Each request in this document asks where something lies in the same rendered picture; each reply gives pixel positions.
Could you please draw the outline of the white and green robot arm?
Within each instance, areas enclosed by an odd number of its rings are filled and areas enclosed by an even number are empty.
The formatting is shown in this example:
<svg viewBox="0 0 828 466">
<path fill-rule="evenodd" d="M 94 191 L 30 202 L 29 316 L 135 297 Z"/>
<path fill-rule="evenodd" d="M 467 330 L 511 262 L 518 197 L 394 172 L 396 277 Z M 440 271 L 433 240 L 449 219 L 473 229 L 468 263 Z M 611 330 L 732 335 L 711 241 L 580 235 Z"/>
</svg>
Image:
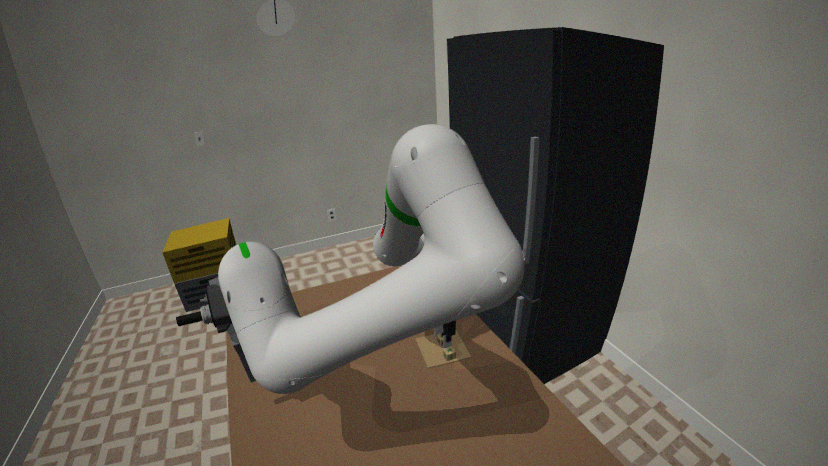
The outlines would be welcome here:
<svg viewBox="0 0 828 466">
<path fill-rule="evenodd" d="M 279 256 L 244 242 L 222 258 L 220 287 L 208 285 L 200 299 L 208 305 L 177 324 L 214 323 L 221 333 L 233 323 L 255 380 L 290 394 L 383 347 L 498 307 L 522 282 L 522 248 L 450 128 L 421 125 L 399 139 L 383 224 L 375 255 L 403 266 L 343 300 L 301 317 Z"/>
</svg>

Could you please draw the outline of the beige flat mat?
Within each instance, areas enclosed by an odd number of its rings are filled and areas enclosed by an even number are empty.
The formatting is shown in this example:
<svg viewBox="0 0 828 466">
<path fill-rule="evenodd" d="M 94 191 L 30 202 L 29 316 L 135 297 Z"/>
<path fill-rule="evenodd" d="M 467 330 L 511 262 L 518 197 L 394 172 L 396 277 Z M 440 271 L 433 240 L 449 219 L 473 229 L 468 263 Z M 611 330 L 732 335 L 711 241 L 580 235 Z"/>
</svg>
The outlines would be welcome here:
<svg viewBox="0 0 828 466">
<path fill-rule="evenodd" d="M 443 346 L 437 342 L 437 337 L 433 335 L 415 338 L 427 368 L 433 368 L 460 360 L 471 358 L 469 351 L 460 338 L 458 332 L 452 338 L 452 347 L 456 351 L 456 358 L 447 361 L 443 356 Z"/>
</svg>

